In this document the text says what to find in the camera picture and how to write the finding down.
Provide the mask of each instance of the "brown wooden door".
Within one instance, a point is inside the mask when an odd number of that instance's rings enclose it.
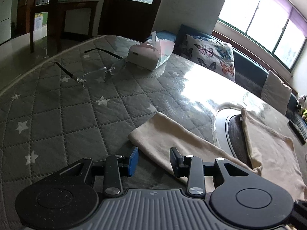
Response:
[[[99,34],[143,41],[150,33],[161,0],[105,0]]]

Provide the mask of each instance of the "pillow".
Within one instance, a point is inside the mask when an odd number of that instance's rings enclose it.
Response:
[[[271,70],[264,82],[260,98],[283,115],[286,114],[291,88],[284,84]]]
[[[229,43],[186,35],[182,42],[181,56],[235,81],[234,57]]]

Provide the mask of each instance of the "orange butterfly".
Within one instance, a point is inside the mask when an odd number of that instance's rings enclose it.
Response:
[[[231,75],[233,77],[234,76],[234,65],[227,66],[224,63],[222,63],[221,61],[220,61],[220,63],[221,63],[221,66],[222,66],[223,74]]]

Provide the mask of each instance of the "wooden side table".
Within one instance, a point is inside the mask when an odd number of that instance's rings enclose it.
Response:
[[[90,22],[89,22],[89,27],[88,27],[88,36],[92,37],[94,17],[96,13],[97,3],[98,1],[66,1],[66,2],[58,2],[55,4],[43,4],[43,5],[33,6],[30,9],[30,51],[31,53],[34,52],[33,35],[34,35],[35,13],[50,12],[50,15],[52,16],[52,18],[48,16],[48,21],[53,20],[55,39],[56,39],[56,48],[57,48],[57,51],[60,52],[62,49],[60,37],[62,33],[63,21],[65,19],[64,18],[65,12],[67,10],[73,10],[73,9],[90,8],[91,16],[90,16]]]

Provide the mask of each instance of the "window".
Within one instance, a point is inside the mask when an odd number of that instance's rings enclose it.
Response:
[[[288,0],[225,0],[219,20],[252,39],[289,70],[307,37],[306,20]]]

